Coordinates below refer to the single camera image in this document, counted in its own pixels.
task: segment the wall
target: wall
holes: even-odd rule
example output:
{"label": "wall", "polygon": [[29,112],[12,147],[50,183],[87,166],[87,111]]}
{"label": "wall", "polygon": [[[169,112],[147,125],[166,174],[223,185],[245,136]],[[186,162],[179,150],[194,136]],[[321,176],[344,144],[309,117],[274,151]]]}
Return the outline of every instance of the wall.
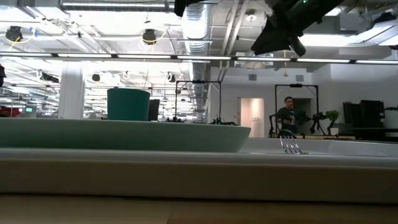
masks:
{"label": "wall", "polygon": [[[394,60],[394,56],[385,58]],[[387,65],[327,65],[313,73],[320,86],[320,111],[338,110],[344,121],[343,102],[381,100],[384,106],[397,106],[398,67]],[[386,127],[398,128],[398,113],[386,111]]]}
{"label": "wall", "polygon": [[[218,67],[211,68],[211,79],[217,80],[220,70]],[[304,82],[301,84],[311,84],[312,74],[307,72],[305,68],[288,68],[284,76],[285,69],[255,69],[248,70],[245,68],[229,68],[223,80],[223,85],[241,85],[241,86],[264,86],[272,84],[291,84],[296,83],[296,75],[303,75]],[[257,81],[249,81],[249,74],[256,74]]]}
{"label": "wall", "polygon": [[[271,127],[269,116],[275,114],[275,91],[274,85],[264,86],[235,86],[223,85],[222,89],[222,109],[221,117],[225,121],[234,121],[238,123],[238,98],[262,98],[264,100],[264,133],[267,136]],[[277,108],[284,106],[284,98],[293,96],[296,98],[315,99],[315,96],[306,88],[289,88],[283,87],[277,92]]]}

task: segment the cable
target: cable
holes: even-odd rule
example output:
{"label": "cable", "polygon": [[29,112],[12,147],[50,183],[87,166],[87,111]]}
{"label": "cable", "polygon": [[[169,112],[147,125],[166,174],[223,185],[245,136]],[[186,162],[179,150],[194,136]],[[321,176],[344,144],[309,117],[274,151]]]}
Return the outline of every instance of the cable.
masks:
{"label": "cable", "polygon": [[147,71],[147,76],[145,77],[144,89],[145,89],[145,86],[147,85],[148,75],[149,75],[149,69]]}
{"label": "cable", "polygon": [[29,41],[31,41],[31,40],[33,39],[33,37],[36,36],[36,29],[35,29],[35,28],[32,28],[32,27],[31,27],[31,28],[30,28],[30,31],[32,31],[32,36],[30,37],[29,40],[25,40],[25,41],[21,41],[21,42],[18,42],[19,38],[18,38],[16,41],[12,41],[12,40],[9,40],[9,39],[7,39],[7,38],[6,38],[6,40],[8,40],[9,42],[12,42],[12,43],[13,43],[12,46],[14,46],[15,44],[24,44],[24,43],[28,43]]}
{"label": "cable", "polygon": [[125,73],[123,73],[123,78],[124,78],[125,80],[130,79],[130,74],[129,74],[128,71],[126,71]]}
{"label": "cable", "polygon": [[370,23],[373,23],[373,21],[369,21],[369,20],[367,20],[362,14],[359,14],[359,16],[361,16],[366,22],[370,22]]}
{"label": "cable", "polygon": [[14,45],[18,42],[19,39],[20,39],[20,37],[18,37],[18,38],[11,44],[10,48],[8,48],[7,51],[11,50],[11,49],[14,47]]}

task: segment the ceiling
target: ceiling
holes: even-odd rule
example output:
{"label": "ceiling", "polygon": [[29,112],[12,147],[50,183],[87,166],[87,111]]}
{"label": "ceiling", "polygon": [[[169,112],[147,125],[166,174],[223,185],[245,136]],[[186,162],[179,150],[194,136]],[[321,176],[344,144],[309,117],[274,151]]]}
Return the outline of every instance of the ceiling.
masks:
{"label": "ceiling", "polygon": [[[226,33],[228,19],[231,18],[233,0],[212,1],[210,17],[210,54],[219,55]],[[372,11],[380,7],[395,7],[397,1],[345,1],[341,7],[353,6],[350,13],[356,14],[359,27],[366,27],[366,21],[358,16],[358,11],[367,9]],[[235,42],[232,54],[249,52],[250,46],[261,33],[265,24],[269,7],[264,1],[250,1],[248,9],[255,9],[256,20],[243,19],[238,32],[239,39]],[[18,7],[0,7],[0,51],[1,52],[56,52],[56,53],[91,53],[91,54],[186,54],[185,39],[183,37],[183,20],[174,13],[139,12],[139,11],[81,11],[69,10],[62,12],[51,8],[40,7],[38,10],[24,11]],[[5,37],[10,26],[21,26],[23,44],[13,45]],[[142,41],[142,33],[146,29],[154,29],[158,41],[155,45],[147,45]],[[391,51],[386,46],[372,45],[369,47],[317,47],[308,46],[306,57],[310,58],[386,58]],[[275,57],[294,57],[291,51],[274,52]],[[5,84],[19,85],[48,85],[40,80],[38,71],[48,73],[62,81],[62,61],[59,60],[27,60],[22,58],[0,58],[0,63],[6,68]],[[174,111],[174,83],[165,78],[168,73],[174,74],[177,80],[189,80],[189,62],[118,62],[92,61],[85,62],[86,78],[85,116],[95,113],[106,113],[106,87],[155,87],[153,98],[162,99],[165,116],[172,116]],[[306,63],[274,63],[272,68],[305,68],[307,72],[317,69],[319,64]],[[101,75],[100,82],[94,82],[91,76]],[[26,105],[35,102],[39,106],[51,104],[52,112],[44,107],[45,115],[57,112],[59,98],[59,84],[51,83],[52,87],[7,87],[2,89],[0,105]],[[195,100],[192,100],[192,90],[187,85],[178,100],[178,110],[184,115],[200,116],[194,113]],[[15,100],[15,97],[31,97],[35,100]]]}

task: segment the black equipment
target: black equipment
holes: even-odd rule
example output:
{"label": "black equipment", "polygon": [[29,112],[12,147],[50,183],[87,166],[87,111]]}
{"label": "black equipment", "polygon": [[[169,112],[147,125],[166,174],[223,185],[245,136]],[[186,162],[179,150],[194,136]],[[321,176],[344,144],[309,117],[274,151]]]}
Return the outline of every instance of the black equipment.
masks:
{"label": "black equipment", "polygon": [[322,17],[344,0],[285,0],[271,4],[274,11],[267,17],[267,24],[251,50],[256,55],[278,50],[294,50],[298,56],[306,53],[299,37],[314,22],[321,23]]}
{"label": "black equipment", "polygon": [[6,31],[6,38],[13,42],[20,42],[23,39],[21,27],[10,26],[10,28]]}
{"label": "black equipment", "polygon": [[276,119],[275,123],[278,122],[278,120],[276,118],[276,114],[273,114],[273,115],[269,116],[269,123],[271,124],[271,128],[269,129],[269,132],[268,132],[268,137],[269,138],[272,138],[274,134],[277,134],[279,132],[278,125],[275,127],[275,132],[274,132],[274,125],[273,125],[273,122],[272,122],[272,118]]}
{"label": "black equipment", "polygon": [[48,81],[48,82],[53,82],[53,83],[60,83],[60,80],[58,78],[55,78],[45,72],[41,72],[42,73],[42,77],[41,79],[44,81]]}
{"label": "black equipment", "polygon": [[209,124],[217,124],[217,125],[230,125],[230,126],[238,126],[235,122],[222,122],[221,118],[216,118],[213,120],[213,122]]}
{"label": "black equipment", "polygon": [[92,79],[93,79],[94,82],[99,82],[99,81],[101,80],[101,77],[100,77],[100,75],[98,75],[98,74],[94,74],[94,75],[92,76]]}
{"label": "black equipment", "polygon": [[343,103],[345,123],[351,128],[362,128],[362,109],[361,105],[351,102]]}
{"label": "black equipment", "polygon": [[384,128],[382,120],[386,115],[382,101],[361,100],[360,105],[364,128]]}
{"label": "black equipment", "polygon": [[0,65],[0,87],[4,84],[4,78],[7,78],[5,68]]}
{"label": "black equipment", "polygon": [[142,35],[142,41],[144,41],[147,45],[154,45],[156,44],[156,35],[154,29],[146,29]]}
{"label": "black equipment", "polygon": [[320,129],[323,135],[326,135],[324,130],[322,129],[319,121],[326,119],[326,116],[322,112],[318,112],[312,116],[313,124],[310,128],[311,134],[315,133],[315,125],[318,126],[318,130]]}
{"label": "black equipment", "polygon": [[157,121],[159,115],[160,100],[149,101],[148,121]]}

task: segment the fluorescent light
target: fluorescent light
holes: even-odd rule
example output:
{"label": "fluorescent light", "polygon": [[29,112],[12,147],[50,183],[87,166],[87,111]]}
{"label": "fluorescent light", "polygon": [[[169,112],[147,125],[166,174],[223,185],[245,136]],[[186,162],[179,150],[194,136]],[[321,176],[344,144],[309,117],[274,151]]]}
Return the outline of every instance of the fluorescent light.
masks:
{"label": "fluorescent light", "polygon": [[65,2],[62,6],[92,6],[92,7],[165,7],[164,4],[143,4],[143,3],[112,3],[112,2],[105,2],[105,3],[89,3],[89,2]]}
{"label": "fluorescent light", "polygon": [[357,60],[356,63],[370,64],[370,65],[398,65],[397,61],[391,60]]}
{"label": "fluorescent light", "polygon": [[94,58],[110,58],[110,54],[58,54],[59,57],[94,57]]}
{"label": "fluorescent light", "polygon": [[384,41],[383,43],[379,44],[381,46],[395,46],[398,45],[398,35],[394,36],[386,41]]}
{"label": "fluorescent light", "polygon": [[352,37],[330,34],[305,34],[299,39],[304,46],[312,47],[343,47],[352,41]]}
{"label": "fluorescent light", "polygon": [[0,56],[16,56],[16,57],[51,57],[46,53],[19,53],[19,52],[1,52]]}
{"label": "fluorescent light", "polygon": [[119,58],[170,59],[169,55],[118,55]]}
{"label": "fluorescent light", "polygon": [[238,57],[238,61],[256,62],[289,62],[290,58],[267,58],[267,57]]}
{"label": "fluorescent light", "polygon": [[314,58],[298,58],[298,62],[319,62],[319,63],[349,63],[349,60],[343,59],[314,59]]}
{"label": "fluorescent light", "polygon": [[177,56],[178,59],[182,60],[231,60],[231,57],[224,56]]}

